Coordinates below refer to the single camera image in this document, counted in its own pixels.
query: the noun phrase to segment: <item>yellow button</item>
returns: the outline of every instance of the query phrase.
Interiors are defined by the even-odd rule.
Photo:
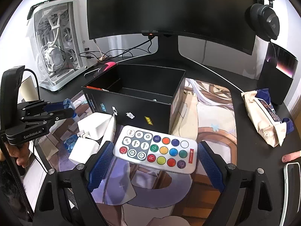
[[[163,154],[163,155],[167,154],[168,153],[168,148],[166,148],[165,146],[162,146],[160,148],[160,153]]]
[[[163,164],[165,164],[165,162],[166,162],[166,159],[165,159],[164,156],[158,157],[157,163],[158,163],[159,165],[163,165]]]

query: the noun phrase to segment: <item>green button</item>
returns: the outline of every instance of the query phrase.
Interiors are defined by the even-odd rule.
[[[152,152],[157,152],[159,150],[159,147],[156,144],[151,145],[150,147]]]
[[[165,162],[166,162],[166,159],[165,159],[164,156],[158,157],[157,163],[158,163],[159,165],[163,165],[163,164],[165,164]]]
[[[181,158],[186,158],[186,157],[187,157],[187,152],[186,152],[185,150],[181,150],[181,151],[179,152],[179,156],[180,156]]]

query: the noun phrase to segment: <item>human hand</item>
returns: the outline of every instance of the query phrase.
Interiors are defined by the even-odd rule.
[[[11,157],[17,158],[17,165],[22,166],[23,168],[27,167],[29,164],[29,142],[24,143],[21,148],[5,143],[5,146],[8,150],[8,153]],[[5,157],[0,150],[0,161],[4,161]]]

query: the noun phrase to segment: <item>remote control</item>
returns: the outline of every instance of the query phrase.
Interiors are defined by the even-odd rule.
[[[114,155],[129,162],[159,170],[190,174],[196,167],[198,144],[164,133],[125,126],[114,147]]]

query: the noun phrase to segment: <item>desk mat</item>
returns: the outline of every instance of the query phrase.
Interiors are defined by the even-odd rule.
[[[83,95],[72,99],[82,119],[92,113]],[[122,126],[117,125],[114,141]],[[43,150],[58,151],[49,162],[59,171],[75,167],[63,142],[78,132],[72,118],[58,121],[39,140]],[[207,141],[226,163],[237,161],[236,126],[230,91],[186,79],[185,94],[172,134]],[[200,162],[190,175],[170,173],[113,158],[107,178],[92,196],[110,226],[201,226],[219,198]]]

